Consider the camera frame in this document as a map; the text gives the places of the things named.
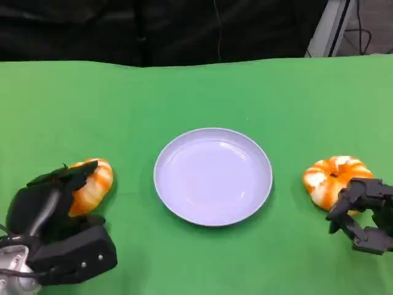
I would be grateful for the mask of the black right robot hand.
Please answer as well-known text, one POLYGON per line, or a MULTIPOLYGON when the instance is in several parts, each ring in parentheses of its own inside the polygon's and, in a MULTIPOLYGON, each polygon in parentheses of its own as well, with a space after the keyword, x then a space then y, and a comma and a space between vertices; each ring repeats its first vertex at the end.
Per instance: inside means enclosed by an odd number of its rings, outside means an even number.
POLYGON ((329 211, 329 233, 342 230, 356 251, 382 255, 392 251, 392 186, 380 179, 353 178, 329 211), (375 227, 360 227, 350 211, 372 210, 375 227))

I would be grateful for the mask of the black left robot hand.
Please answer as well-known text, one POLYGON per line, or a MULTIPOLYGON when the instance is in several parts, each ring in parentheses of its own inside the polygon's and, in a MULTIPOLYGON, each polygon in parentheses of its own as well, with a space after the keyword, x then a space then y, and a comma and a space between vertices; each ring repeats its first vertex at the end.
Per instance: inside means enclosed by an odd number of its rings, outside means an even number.
POLYGON ((84 213, 69 215, 75 203, 73 192, 87 184, 98 162, 79 167, 63 166, 34 178, 12 199, 6 216, 10 244, 30 246, 67 239, 93 226, 102 226, 104 218, 84 213))

